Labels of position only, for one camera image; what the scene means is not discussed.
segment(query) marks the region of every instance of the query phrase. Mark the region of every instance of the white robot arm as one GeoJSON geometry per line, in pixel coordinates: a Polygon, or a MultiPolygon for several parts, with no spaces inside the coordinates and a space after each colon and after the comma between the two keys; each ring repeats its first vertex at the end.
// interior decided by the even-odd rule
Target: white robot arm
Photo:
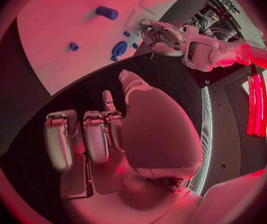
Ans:
{"type": "Polygon", "coordinates": [[[185,25],[181,32],[169,23],[142,20],[141,36],[154,53],[180,56],[191,69],[209,72],[215,67],[228,67],[235,62],[251,63],[267,69],[267,50],[251,47],[238,40],[225,42],[199,34],[199,29],[185,25]]]}

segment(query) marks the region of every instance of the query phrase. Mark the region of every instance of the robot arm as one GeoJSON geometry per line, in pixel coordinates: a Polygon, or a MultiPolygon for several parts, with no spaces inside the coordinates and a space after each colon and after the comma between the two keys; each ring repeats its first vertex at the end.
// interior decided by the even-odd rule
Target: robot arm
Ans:
{"type": "Polygon", "coordinates": [[[243,40],[221,41],[199,34],[199,29],[190,25],[183,26],[181,32],[173,25],[159,21],[142,20],[140,24],[141,36],[152,52],[182,56],[182,63],[191,69],[208,72],[235,62],[243,65],[253,63],[267,69],[267,50],[251,47],[243,40]]]}

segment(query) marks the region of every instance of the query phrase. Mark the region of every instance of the blue object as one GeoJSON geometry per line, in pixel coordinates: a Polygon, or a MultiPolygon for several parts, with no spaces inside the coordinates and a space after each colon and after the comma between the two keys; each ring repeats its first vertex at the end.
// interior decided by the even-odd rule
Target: blue object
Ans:
{"type": "Polygon", "coordinates": [[[119,16],[117,10],[105,6],[99,6],[96,9],[96,14],[104,16],[110,20],[115,20],[119,16]]]}
{"type": "Polygon", "coordinates": [[[131,34],[128,31],[123,32],[123,35],[126,36],[126,37],[130,37],[131,36],[131,34]]]}
{"type": "Polygon", "coordinates": [[[117,56],[121,56],[126,52],[127,43],[125,41],[118,42],[112,49],[112,61],[118,61],[117,56]]]}
{"type": "Polygon", "coordinates": [[[70,49],[71,49],[72,51],[77,51],[77,50],[79,49],[79,45],[76,44],[75,42],[71,42],[71,43],[69,44],[69,47],[70,47],[70,49]]]}
{"type": "Polygon", "coordinates": [[[134,44],[133,44],[133,48],[134,48],[134,49],[138,49],[138,44],[134,43],[134,44]]]}

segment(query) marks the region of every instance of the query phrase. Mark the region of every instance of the robotic hand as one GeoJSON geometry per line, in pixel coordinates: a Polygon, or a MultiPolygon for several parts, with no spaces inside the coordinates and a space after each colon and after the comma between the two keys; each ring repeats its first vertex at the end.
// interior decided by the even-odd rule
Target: robotic hand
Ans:
{"type": "Polygon", "coordinates": [[[215,67],[228,67],[235,62],[254,63],[267,69],[267,50],[251,47],[243,40],[225,42],[199,34],[199,29],[185,25],[181,32],[169,23],[142,20],[141,36],[150,50],[166,56],[182,56],[191,69],[208,72],[215,67]]]}

